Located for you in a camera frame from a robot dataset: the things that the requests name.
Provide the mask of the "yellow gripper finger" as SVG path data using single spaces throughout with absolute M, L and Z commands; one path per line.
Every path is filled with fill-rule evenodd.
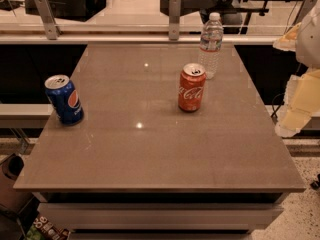
M 299 133 L 320 111 L 320 69 L 309 68 L 302 76 L 291 75 L 283 101 L 275 132 L 287 138 Z
M 290 30 L 288 30 L 282 37 L 278 38 L 274 43 L 273 47 L 282 51 L 296 51 L 296 40 L 298 30 L 301 23 L 296 24 Z

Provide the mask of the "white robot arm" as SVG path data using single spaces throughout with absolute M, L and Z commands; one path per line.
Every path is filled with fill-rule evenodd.
M 286 85 L 275 132 L 287 138 L 299 133 L 320 111 L 320 1 L 273 47 L 294 51 L 296 60 L 307 67 L 302 76 L 291 75 Z

